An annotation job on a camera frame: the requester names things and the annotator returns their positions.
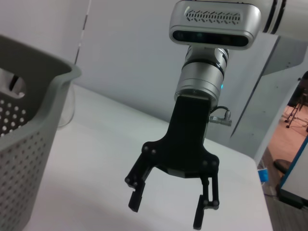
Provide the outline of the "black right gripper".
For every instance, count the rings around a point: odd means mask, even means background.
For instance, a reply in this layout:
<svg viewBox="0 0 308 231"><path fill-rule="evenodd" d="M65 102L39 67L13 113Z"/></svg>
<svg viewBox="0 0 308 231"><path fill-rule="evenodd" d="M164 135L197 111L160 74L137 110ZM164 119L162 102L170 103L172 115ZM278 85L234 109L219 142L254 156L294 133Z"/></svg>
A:
<svg viewBox="0 0 308 231"><path fill-rule="evenodd" d="M148 141L142 153L125 177L125 183L134 189L129 208L138 212L145 181L153 167L180 178L200 178L203 194L199 196L193 228L201 229L204 210L219 208L217 156L204 147L210 101L179 96L163 138ZM209 200L209 179L212 180L212 200Z"/></svg>

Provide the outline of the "grey-green perforated storage bin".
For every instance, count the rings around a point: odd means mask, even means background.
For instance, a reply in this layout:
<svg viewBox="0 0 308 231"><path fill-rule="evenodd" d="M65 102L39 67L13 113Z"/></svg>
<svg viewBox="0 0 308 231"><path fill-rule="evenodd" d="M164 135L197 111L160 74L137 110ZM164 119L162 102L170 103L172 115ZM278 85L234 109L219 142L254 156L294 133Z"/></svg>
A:
<svg viewBox="0 0 308 231"><path fill-rule="evenodd" d="M21 78L23 96L0 90L0 231L29 222L74 64L0 35L0 70Z"/></svg>

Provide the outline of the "black round stool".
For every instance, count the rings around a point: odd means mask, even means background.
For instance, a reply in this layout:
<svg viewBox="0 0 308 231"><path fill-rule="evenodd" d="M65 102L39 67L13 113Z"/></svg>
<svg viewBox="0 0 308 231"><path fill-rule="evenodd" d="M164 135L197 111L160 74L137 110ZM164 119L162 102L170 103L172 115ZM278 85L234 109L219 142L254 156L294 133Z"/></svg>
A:
<svg viewBox="0 0 308 231"><path fill-rule="evenodd" d="M273 164L280 172L286 174L291 165L291 162L284 159L276 159Z"/></svg>

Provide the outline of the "blue framed board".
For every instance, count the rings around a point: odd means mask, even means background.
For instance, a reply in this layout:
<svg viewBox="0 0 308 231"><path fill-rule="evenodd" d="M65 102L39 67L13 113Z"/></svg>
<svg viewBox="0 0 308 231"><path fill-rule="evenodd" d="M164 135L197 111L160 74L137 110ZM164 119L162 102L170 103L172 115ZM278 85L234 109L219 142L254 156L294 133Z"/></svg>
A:
<svg viewBox="0 0 308 231"><path fill-rule="evenodd" d="M278 199L298 209L308 207L308 135L277 188Z"/></svg>

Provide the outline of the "white partition panel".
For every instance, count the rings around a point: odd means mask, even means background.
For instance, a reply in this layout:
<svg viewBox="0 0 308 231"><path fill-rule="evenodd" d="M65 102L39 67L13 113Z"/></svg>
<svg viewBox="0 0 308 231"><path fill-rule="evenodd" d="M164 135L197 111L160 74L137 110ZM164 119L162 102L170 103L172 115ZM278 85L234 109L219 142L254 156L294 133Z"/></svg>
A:
<svg viewBox="0 0 308 231"><path fill-rule="evenodd" d="M308 42L278 37L231 134L230 147L258 164L295 90Z"/></svg>

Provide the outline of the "black tripod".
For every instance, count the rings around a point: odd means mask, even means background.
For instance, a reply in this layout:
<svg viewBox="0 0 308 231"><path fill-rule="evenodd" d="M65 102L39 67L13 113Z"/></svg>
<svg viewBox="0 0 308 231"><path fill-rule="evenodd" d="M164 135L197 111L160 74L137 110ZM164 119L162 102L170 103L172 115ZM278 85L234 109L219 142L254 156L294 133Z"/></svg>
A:
<svg viewBox="0 0 308 231"><path fill-rule="evenodd" d="M292 107L292 111L289 116L285 119L285 123L287 123L286 128L290 128L291 123L295 119L297 112L299 112L303 105L304 105L304 98L303 96L298 98L290 99L289 103L287 104L289 107Z"/></svg>

